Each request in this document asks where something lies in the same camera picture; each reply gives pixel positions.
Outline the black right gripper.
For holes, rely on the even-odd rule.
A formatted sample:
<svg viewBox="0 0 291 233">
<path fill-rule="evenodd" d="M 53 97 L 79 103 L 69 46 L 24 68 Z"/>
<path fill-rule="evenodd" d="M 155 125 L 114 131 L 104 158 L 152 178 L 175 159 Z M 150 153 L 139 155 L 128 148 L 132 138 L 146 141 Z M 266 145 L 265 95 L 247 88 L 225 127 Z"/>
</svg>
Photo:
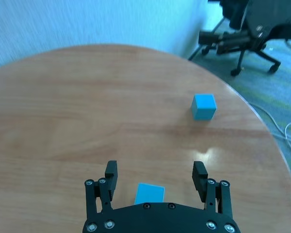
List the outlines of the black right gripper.
<svg viewBox="0 0 291 233">
<path fill-rule="evenodd" d="M 198 43 L 205 46 L 201 54 L 207 55 L 210 50 L 216 50 L 217 55 L 244 51 L 252 47 L 261 49 L 262 46 L 272 39 L 291 39 L 291 23 L 277 24 L 274 27 L 258 24 L 255 28 L 255 37 L 251 37 L 247 30 L 235 33 L 224 32 L 217 34 L 201 31 Z"/>
</svg>

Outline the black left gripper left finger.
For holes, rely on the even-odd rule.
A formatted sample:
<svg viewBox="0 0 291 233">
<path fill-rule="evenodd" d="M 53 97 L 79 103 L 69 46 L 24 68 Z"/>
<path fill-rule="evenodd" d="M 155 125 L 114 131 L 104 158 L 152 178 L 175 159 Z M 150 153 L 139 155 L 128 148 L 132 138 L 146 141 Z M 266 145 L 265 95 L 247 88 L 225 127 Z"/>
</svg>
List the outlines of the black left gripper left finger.
<svg viewBox="0 0 291 233">
<path fill-rule="evenodd" d="M 85 181 L 87 220 L 94 218 L 94 216 L 98 213 L 96 205 L 97 198 L 100 198 L 103 213 L 107 213 L 112 210 L 111 202 L 113 200 L 117 178 L 117 161 L 110 160 L 107 163 L 104 177 L 100 178 L 98 181 L 94 181 L 92 179 Z"/>
</svg>

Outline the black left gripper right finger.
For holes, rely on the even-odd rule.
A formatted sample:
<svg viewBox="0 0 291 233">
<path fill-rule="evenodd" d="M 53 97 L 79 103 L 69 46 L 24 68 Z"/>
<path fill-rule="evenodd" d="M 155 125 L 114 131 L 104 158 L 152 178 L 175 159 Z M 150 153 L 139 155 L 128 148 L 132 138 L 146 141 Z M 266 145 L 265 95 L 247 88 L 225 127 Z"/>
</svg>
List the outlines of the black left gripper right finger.
<svg viewBox="0 0 291 233">
<path fill-rule="evenodd" d="M 207 170 L 201 161 L 194 161 L 192 179 L 200 199 L 204 203 L 204 210 L 216 212 L 217 203 L 217 213 L 233 216 L 228 181 L 217 182 L 208 178 Z"/>
</svg>

